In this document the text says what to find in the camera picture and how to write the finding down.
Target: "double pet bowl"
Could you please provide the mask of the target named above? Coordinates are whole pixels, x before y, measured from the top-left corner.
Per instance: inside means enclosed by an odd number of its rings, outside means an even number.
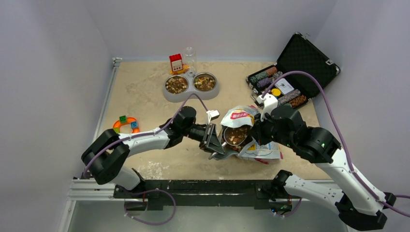
[[[208,72],[201,72],[195,76],[188,74],[189,72],[167,78],[162,89],[167,101],[183,102],[192,93],[196,93],[202,100],[209,100],[218,95],[219,83],[214,75]]]

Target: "gray floor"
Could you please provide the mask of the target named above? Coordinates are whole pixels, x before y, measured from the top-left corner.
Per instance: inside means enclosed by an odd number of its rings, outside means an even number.
[[[145,211],[139,216],[162,221],[172,211]],[[78,202],[70,232],[346,232],[346,226],[330,210],[303,201],[298,211],[286,218],[274,217],[268,210],[250,207],[179,206],[175,217],[162,226],[148,226],[124,217],[123,202]]]

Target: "case lid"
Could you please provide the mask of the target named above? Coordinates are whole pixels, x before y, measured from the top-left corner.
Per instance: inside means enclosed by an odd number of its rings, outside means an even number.
[[[295,33],[280,54],[277,65],[283,73],[304,71],[311,74],[325,88],[338,74],[339,67],[299,32]],[[308,77],[300,74],[285,78],[307,98],[316,97],[319,89]]]

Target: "stack of poker chips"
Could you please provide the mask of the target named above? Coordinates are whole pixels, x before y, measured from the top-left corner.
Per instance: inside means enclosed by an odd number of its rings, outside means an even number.
[[[273,74],[272,80],[278,79],[280,76],[282,76],[283,72],[279,71]]]
[[[292,108],[296,108],[300,105],[302,105],[303,103],[306,102],[306,96],[305,95],[300,95],[299,97],[290,100],[289,103],[292,105]]]
[[[267,78],[265,78],[265,79],[262,79],[262,80],[258,81],[258,83],[256,84],[256,86],[257,86],[258,88],[262,88],[262,87],[265,87],[265,86],[270,85],[271,83],[272,83],[272,80],[271,80],[269,77],[267,77]]]
[[[263,79],[265,79],[265,78],[267,78],[267,77],[270,77],[270,76],[272,76],[273,74],[275,74],[275,73],[277,73],[277,72],[278,72],[277,68],[276,68],[276,67],[272,67],[272,68],[267,69],[267,70],[265,70],[265,71],[263,71],[263,72],[261,72],[261,73],[259,73],[259,74],[256,74],[256,75],[254,75],[254,76],[251,76],[251,77],[249,78],[249,81],[250,81],[253,85],[256,85],[259,81],[261,81],[261,80],[263,80]]]
[[[298,89],[293,90],[290,93],[285,94],[284,96],[280,97],[278,99],[278,106],[286,104],[287,102],[290,103],[290,101],[296,99],[297,97],[300,96],[300,91]]]

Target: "snack bag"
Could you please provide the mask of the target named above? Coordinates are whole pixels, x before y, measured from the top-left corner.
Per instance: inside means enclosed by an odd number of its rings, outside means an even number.
[[[240,136],[241,139],[244,138],[241,141],[237,141],[234,137],[223,135],[227,128],[253,127],[254,116],[258,113],[259,110],[256,107],[248,105],[239,105],[230,109],[221,121],[222,132],[220,133],[220,139],[228,143],[226,149],[238,151],[239,154],[236,156],[239,158],[268,164],[272,160],[283,158],[277,143],[270,142],[266,145],[259,145],[248,134]]]

